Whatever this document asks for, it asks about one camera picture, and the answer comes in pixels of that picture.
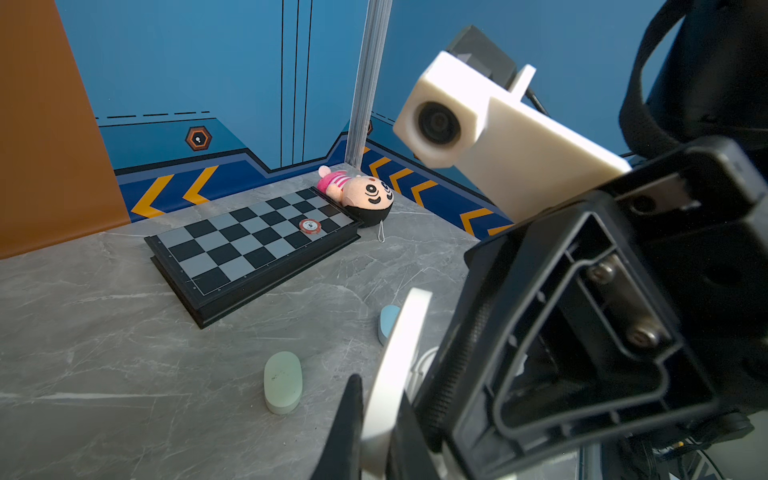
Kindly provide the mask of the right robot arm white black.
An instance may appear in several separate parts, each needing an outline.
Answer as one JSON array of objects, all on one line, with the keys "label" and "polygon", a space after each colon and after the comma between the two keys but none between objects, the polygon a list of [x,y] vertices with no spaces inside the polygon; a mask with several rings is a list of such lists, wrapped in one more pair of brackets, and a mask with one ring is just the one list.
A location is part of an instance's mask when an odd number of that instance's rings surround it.
[{"label": "right robot arm white black", "polygon": [[668,1],[619,123],[639,164],[470,249],[415,401],[469,479],[601,448],[605,479],[686,476],[767,406],[767,5]]}]

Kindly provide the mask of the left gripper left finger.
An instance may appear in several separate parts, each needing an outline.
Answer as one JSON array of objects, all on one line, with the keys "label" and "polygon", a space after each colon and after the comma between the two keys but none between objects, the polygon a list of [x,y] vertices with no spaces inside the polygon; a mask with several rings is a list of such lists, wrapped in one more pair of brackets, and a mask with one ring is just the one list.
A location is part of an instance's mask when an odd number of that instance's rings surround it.
[{"label": "left gripper left finger", "polygon": [[311,480],[361,478],[360,447],[363,425],[363,384],[358,374],[349,377],[331,430]]}]

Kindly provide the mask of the blue earbud case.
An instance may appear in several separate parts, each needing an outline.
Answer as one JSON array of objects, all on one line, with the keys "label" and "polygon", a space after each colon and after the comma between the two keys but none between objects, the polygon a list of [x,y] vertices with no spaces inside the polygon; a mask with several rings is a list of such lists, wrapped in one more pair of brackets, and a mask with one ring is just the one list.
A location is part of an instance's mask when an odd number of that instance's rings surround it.
[{"label": "blue earbud case", "polygon": [[377,338],[382,346],[385,346],[400,314],[400,308],[396,305],[387,305],[382,308],[377,326]]}]

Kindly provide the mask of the mint green earbud case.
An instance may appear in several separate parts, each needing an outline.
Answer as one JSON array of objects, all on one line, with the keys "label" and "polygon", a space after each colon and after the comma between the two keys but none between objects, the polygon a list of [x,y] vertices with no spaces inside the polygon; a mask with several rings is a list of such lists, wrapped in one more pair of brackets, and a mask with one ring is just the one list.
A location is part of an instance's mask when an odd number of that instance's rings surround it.
[{"label": "mint green earbud case", "polygon": [[264,398],[267,408],[277,415],[292,412],[303,393],[303,373],[299,358],[292,352],[272,355],[264,367]]}]

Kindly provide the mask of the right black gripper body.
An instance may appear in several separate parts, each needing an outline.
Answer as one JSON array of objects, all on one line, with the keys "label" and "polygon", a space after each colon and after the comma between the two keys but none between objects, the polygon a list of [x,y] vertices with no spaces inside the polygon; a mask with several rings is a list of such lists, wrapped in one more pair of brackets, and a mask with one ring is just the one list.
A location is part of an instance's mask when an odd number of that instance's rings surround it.
[{"label": "right black gripper body", "polygon": [[722,136],[594,188],[618,268],[593,285],[600,320],[643,376],[590,410],[594,432],[699,428],[767,406],[767,184]]}]

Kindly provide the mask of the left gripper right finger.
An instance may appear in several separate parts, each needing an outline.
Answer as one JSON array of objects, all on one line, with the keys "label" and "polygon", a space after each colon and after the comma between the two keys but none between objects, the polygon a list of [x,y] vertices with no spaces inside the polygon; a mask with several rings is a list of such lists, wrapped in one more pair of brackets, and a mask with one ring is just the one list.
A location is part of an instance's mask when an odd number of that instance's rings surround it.
[{"label": "left gripper right finger", "polygon": [[406,394],[397,413],[387,456],[389,480],[439,480],[421,428]]}]

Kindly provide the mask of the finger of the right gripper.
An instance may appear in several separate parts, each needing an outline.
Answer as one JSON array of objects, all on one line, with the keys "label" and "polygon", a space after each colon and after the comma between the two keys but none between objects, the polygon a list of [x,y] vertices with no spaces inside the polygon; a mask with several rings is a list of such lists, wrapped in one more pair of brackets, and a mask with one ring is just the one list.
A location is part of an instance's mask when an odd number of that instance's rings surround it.
[{"label": "finger of the right gripper", "polygon": [[544,211],[464,260],[463,290],[414,411],[427,448],[449,451],[467,478],[495,479],[717,406],[610,195]]}]

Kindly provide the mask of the white earbud case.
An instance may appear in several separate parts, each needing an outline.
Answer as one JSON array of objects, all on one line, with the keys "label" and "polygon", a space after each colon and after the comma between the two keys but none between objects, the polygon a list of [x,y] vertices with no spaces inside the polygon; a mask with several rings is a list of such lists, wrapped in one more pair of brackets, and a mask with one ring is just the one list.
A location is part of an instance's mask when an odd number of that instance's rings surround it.
[{"label": "white earbud case", "polygon": [[430,291],[419,288],[409,291],[393,323],[365,404],[360,465],[364,472],[376,479],[385,477],[392,432],[408,375],[418,353],[431,298]]}]

